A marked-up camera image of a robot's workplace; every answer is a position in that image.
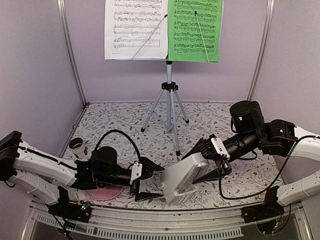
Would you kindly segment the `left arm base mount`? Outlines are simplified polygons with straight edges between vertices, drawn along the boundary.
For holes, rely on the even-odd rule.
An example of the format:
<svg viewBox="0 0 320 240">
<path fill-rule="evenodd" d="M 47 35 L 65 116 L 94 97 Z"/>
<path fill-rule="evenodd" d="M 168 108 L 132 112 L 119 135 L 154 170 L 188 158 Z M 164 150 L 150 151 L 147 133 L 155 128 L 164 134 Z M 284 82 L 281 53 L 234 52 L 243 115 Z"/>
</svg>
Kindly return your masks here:
<svg viewBox="0 0 320 240">
<path fill-rule="evenodd" d="M 48 212 L 63 220 L 74 220 L 82 223 L 88 223 L 92 214 L 91 203 L 80 200 L 70 202 L 68 191 L 62 186 L 58 186 L 57 203 L 48 206 Z"/>
</svg>

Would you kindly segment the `white sheet music page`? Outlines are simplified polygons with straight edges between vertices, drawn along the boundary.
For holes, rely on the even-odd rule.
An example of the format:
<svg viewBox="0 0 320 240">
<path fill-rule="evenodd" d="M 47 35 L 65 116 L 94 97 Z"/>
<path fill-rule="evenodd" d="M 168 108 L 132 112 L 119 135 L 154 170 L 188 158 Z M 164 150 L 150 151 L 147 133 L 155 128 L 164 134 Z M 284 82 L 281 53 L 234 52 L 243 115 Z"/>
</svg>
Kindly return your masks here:
<svg viewBox="0 0 320 240">
<path fill-rule="evenodd" d="M 105 1 L 105 60 L 164 60 L 167 55 L 167 0 Z"/>
</svg>

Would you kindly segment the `light blue music stand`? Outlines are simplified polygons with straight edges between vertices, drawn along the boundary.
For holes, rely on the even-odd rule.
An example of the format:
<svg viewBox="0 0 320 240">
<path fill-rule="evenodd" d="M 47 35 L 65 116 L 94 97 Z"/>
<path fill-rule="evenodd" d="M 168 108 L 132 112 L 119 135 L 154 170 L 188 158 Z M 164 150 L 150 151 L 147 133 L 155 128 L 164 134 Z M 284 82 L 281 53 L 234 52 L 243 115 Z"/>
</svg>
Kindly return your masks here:
<svg viewBox="0 0 320 240">
<path fill-rule="evenodd" d="M 166 81 L 161 85 L 160 95 L 166 95 L 167 101 L 167 120 L 163 123 L 168 132 L 177 133 L 179 117 L 187 120 L 185 109 L 183 108 L 179 93 L 178 85 L 172 80 L 172 64 L 167 57 L 165 59 L 155 59 L 153 61 L 165 61 L 166 64 Z"/>
</svg>

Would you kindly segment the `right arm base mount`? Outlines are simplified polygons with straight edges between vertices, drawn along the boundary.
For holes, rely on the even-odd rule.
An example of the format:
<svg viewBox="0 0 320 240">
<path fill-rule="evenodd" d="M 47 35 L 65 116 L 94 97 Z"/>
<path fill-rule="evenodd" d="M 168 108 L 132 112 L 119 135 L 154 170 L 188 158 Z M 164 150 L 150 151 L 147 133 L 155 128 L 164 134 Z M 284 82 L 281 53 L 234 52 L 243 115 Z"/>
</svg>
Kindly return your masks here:
<svg viewBox="0 0 320 240">
<path fill-rule="evenodd" d="M 271 187 L 266 191 L 264 201 L 261 204 L 243 207 L 241 216 L 245 223 L 262 221 L 277 217 L 285 213 L 284 207 L 278 203 L 277 192 L 279 186 Z"/>
</svg>

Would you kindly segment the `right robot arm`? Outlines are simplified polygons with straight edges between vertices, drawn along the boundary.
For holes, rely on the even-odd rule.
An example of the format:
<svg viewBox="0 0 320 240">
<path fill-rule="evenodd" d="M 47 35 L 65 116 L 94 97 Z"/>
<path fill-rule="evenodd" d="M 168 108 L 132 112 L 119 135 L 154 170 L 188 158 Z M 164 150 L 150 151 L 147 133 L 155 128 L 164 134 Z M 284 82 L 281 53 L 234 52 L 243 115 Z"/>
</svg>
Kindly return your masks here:
<svg viewBox="0 0 320 240">
<path fill-rule="evenodd" d="M 287 206 L 306 197 L 320 193 L 320 169 L 313 174 L 295 182 L 273 186 L 281 175 L 290 157 L 302 157 L 320 162 L 320 135 L 307 131 L 292 122 L 275 119 L 265 122 L 257 101 L 242 100 L 234 103 L 230 109 L 230 128 L 234 136 L 215 146 L 220 140 L 214 134 L 208 139 L 200 138 L 195 146 L 182 158 L 195 157 L 200 154 L 206 160 L 218 161 L 217 169 L 193 180 L 193 184 L 218 179 L 220 196 L 225 200 L 242 200 L 253 198 L 264 192 L 264 203 L 259 206 L 258 213 L 262 218 L 269 218 L 279 206 Z M 230 162 L 235 160 L 253 160 L 242 156 L 255 149 L 264 155 L 286 157 L 279 173 L 268 187 L 260 192 L 242 196 L 227 197 L 222 192 L 222 177 L 231 173 Z"/>
</svg>

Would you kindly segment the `green sheet music page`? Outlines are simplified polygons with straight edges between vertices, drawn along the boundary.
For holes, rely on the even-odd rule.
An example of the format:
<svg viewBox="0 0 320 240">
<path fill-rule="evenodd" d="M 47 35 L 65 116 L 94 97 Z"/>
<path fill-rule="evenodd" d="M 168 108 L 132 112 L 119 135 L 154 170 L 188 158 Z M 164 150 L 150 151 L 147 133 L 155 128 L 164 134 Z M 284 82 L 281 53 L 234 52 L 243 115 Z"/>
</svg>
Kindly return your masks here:
<svg viewBox="0 0 320 240">
<path fill-rule="evenodd" d="M 168 59 L 218 62 L 223 13 L 222 0 L 169 0 Z"/>
</svg>

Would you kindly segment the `white wedge block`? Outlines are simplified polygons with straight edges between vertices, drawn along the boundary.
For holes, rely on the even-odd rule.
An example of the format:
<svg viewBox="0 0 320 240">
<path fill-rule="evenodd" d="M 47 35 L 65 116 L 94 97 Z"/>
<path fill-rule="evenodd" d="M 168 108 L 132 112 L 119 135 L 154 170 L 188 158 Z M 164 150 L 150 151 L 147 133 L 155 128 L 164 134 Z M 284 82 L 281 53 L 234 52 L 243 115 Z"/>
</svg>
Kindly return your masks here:
<svg viewBox="0 0 320 240">
<path fill-rule="evenodd" d="M 199 184 L 193 184 L 193 181 L 203 176 L 208 167 L 208 160 L 200 153 L 194 153 L 167 167 L 160 175 L 166 202 L 175 205 L 188 201 L 199 190 Z"/>
</svg>

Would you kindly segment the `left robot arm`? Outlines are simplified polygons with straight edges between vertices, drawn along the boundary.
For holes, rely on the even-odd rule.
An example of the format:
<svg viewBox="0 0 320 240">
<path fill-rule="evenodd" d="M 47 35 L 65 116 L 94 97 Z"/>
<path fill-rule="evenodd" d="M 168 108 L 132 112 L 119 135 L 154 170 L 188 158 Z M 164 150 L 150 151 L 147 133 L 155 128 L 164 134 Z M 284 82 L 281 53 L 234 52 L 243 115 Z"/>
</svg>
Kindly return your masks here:
<svg viewBox="0 0 320 240">
<path fill-rule="evenodd" d="M 67 160 L 40 151 L 13 131 L 0 141 L 0 179 L 22 185 L 63 216 L 74 213 L 74 205 L 62 196 L 62 191 L 49 186 L 42 177 L 54 179 L 76 190 L 97 190 L 106 186 L 130 187 L 136 202 L 161 198 L 161 193 L 141 192 L 140 181 L 149 179 L 163 167 L 136 152 L 137 161 L 128 168 L 118 165 L 118 153 L 110 146 L 95 146 L 87 161 Z"/>
</svg>

